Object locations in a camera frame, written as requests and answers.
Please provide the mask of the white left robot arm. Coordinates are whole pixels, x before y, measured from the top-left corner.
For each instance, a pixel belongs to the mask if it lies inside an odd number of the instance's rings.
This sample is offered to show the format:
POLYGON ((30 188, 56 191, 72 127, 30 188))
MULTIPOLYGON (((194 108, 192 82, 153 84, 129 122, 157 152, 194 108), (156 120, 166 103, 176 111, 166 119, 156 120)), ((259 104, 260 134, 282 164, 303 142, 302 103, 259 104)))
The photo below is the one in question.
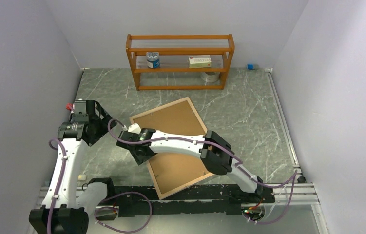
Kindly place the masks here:
POLYGON ((29 222, 38 234, 84 234, 89 220, 101 202, 109 205, 115 200, 110 178, 91 180, 90 187, 77 195, 77 181, 86 149, 108 132, 111 116, 95 100, 76 100, 70 118, 60 125, 53 176, 40 208, 29 214, 29 222))

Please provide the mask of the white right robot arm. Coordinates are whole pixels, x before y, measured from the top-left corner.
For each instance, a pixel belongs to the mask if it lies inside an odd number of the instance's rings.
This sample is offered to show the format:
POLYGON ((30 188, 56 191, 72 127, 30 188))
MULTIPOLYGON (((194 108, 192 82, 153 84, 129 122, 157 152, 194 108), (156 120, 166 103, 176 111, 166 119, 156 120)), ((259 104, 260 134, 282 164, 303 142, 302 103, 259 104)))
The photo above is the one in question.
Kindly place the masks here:
POLYGON ((109 132, 117 146, 128 150, 138 165, 161 153, 174 153, 198 158, 208 172, 227 176, 240 189, 239 195, 231 195, 235 201, 257 203, 265 201, 263 181, 249 172, 243 161, 235 155, 231 145, 218 133, 208 130, 203 135, 170 134, 152 128, 140 128, 134 124, 124 128, 119 136, 109 132))

